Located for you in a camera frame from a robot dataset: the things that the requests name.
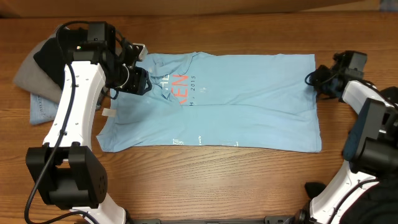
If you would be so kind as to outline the light blue printed t-shirt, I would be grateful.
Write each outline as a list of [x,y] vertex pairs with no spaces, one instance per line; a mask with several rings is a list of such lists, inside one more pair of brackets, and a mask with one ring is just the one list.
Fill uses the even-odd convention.
[[139,64],[152,89],[120,93],[97,139],[133,146],[237,146],[320,152],[312,54],[150,54]]

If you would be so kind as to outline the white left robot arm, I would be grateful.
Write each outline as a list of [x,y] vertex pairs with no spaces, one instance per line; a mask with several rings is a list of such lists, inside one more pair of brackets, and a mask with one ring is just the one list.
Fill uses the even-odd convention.
[[104,88],[143,95],[151,90],[148,72],[137,66],[146,46],[126,40],[107,22],[87,22],[87,34],[58,43],[65,64],[57,114],[40,147],[25,157],[34,181],[26,210],[40,195],[43,203],[79,215],[88,223],[131,223],[129,212],[108,194],[106,169],[91,149],[98,97]]

